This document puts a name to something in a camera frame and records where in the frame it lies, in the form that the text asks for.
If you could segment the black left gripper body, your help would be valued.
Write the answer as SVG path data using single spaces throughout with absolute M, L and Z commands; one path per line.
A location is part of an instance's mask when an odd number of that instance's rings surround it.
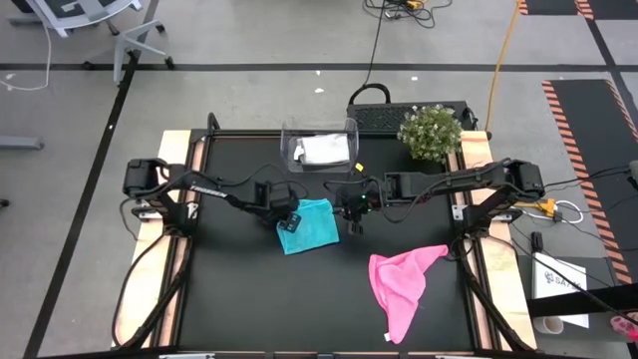
M 298 208 L 299 197 L 288 181 L 273 183 L 270 188 L 269 204 L 272 220 L 287 220 Z

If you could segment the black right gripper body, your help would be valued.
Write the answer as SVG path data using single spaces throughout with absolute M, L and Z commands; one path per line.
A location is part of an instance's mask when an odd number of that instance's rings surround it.
M 333 212 L 343 217 L 362 217 L 384 206 L 383 185 L 378 178 L 336 180 Z

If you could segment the teal microfiber towel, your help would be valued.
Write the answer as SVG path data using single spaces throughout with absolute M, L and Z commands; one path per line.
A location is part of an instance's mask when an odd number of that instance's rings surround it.
M 301 220 L 294 233 L 278 229 L 285 255 L 296 254 L 340 241 L 331 202 L 326 199 L 301 199 L 294 211 Z

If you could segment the clear plastic bin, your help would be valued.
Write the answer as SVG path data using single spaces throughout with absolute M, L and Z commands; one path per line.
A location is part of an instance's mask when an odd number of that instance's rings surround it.
M 348 136 L 350 160 L 340 164 L 305 165 L 293 159 L 296 141 L 304 137 L 330 134 L 345 134 Z M 280 155 L 291 173 L 347 173 L 355 164 L 359 153 L 359 131 L 357 123 L 347 118 L 340 123 L 310 123 L 302 124 L 298 121 L 287 120 L 283 123 L 280 133 Z

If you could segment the grey waffle microfiber towel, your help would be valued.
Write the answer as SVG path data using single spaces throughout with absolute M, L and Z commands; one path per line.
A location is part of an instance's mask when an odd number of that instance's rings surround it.
M 330 134 L 304 137 L 296 141 L 293 159 L 305 165 L 330 165 L 350 160 L 348 136 Z

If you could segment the pink microfiber towel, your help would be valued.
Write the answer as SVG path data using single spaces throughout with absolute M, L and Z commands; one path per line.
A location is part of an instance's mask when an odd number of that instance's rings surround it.
M 446 245 L 432 245 L 392 257 L 370 256 L 369 282 L 375 299 L 386 313 L 386 341 L 400 344 L 404 340 L 426 289 L 426 271 L 448 253 Z

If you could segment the small green potted plant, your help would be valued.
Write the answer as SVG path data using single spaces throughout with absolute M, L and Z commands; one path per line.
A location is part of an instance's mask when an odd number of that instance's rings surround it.
M 411 158 L 444 163 L 461 147 L 461 122 L 453 109 L 436 104 L 412 106 L 404 114 L 397 139 L 409 148 Z

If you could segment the wooden table side board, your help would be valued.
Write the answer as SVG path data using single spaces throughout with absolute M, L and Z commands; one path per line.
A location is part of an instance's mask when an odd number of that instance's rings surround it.
M 491 163 L 492 154 L 486 132 L 462 132 L 462 155 L 465 168 Z M 518 337 L 536 349 L 517 253 L 511 245 L 509 225 L 494 221 L 489 228 L 489 237 L 477 244 L 478 259 L 486 274 L 485 283 L 492 302 Z
M 189 148 L 190 130 L 164 131 L 159 145 L 158 158 L 170 164 L 186 163 Z M 142 254 L 162 233 L 159 219 L 143 222 L 138 231 L 138 242 L 134 251 L 134 260 Z M 133 270 L 125 287 L 119 313 L 116 315 L 115 334 L 121 344 L 135 334 L 160 299 L 163 288 L 178 272 L 183 259 L 186 238 L 172 239 L 163 237 L 146 254 Z M 143 347 L 168 346 L 171 343 L 175 307 L 178 294 L 175 294 L 165 309 Z

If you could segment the yellow power plug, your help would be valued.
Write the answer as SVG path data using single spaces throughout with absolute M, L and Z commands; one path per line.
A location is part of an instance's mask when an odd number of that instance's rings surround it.
M 554 217 L 556 211 L 556 199 L 548 198 L 535 202 L 517 202 L 516 207 L 534 208 L 543 213 L 546 217 Z

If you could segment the white printed booklet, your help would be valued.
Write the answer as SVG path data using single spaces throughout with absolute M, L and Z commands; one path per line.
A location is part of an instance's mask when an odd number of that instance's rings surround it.
M 533 299 L 574 293 L 578 289 L 569 281 L 582 289 L 587 288 L 586 268 L 555 259 L 549 255 L 537 252 L 532 255 L 532 283 Z M 563 323 L 568 323 L 585 329 L 589 328 L 587 314 L 558 316 Z

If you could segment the beige tape roll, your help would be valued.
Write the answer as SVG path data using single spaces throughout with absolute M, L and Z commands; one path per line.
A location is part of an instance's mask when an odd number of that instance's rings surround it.
M 532 324 L 542 334 L 558 335 L 564 330 L 564 323 L 558 316 L 535 317 Z

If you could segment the black mat orange striped edge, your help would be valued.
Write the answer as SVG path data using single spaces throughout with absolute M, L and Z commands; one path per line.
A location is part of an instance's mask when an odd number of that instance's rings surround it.
M 638 128 L 608 80 L 541 86 L 616 279 L 638 282 Z
M 638 20 L 638 0 L 520 0 L 522 15 L 580 15 L 590 20 Z

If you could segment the black beam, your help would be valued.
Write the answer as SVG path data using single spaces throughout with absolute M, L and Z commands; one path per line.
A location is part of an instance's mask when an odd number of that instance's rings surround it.
M 621 315 L 638 310 L 638 283 L 528 299 L 526 304 L 531 317 L 598 312 Z

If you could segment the grey metal bar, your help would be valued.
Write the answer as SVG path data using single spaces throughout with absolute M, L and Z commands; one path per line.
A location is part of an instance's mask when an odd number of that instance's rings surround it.
M 44 148 L 44 143 L 33 137 L 0 136 L 0 149 L 35 150 Z

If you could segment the black table frame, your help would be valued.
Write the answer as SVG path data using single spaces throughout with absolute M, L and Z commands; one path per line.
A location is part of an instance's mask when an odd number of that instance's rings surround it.
M 291 173 L 280 155 L 280 131 L 231 131 L 211 124 L 195 134 L 184 165 L 233 183 L 288 181 L 301 199 L 335 202 L 336 180 L 381 179 L 385 173 L 435 175 L 465 168 L 457 155 L 444 163 L 418 162 L 390 133 L 359 135 L 356 160 L 364 170 L 347 173 Z M 197 208 L 194 232 L 163 229 L 160 238 L 186 238 L 183 259 L 164 295 L 123 352 L 143 346 L 173 296 L 176 333 L 170 352 L 268 354 L 480 352 L 480 303 L 491 334 L 500 334 L 513 351 L 528 352 L 490 295 L 471 271 L 466 244 L 483 236 L 460 236 L 455 217 L 468 204 L 491 195 L 489 189 L 439 195 L 417 205 L 406 220 L 393 224 L 378 211 L 362 217 L 363 234 L 349 234 L 348 221 L 335 214 L 340 241 L 285 255 L 275 224 L 225 201 L 187 190 L 170 197 Z M 368 276 L 372 254 L 392 257 L 416 248 L 446 245 L 425 273 L 426 289 L 400 344 L 386 341 L 387 317 L 373 295 Z

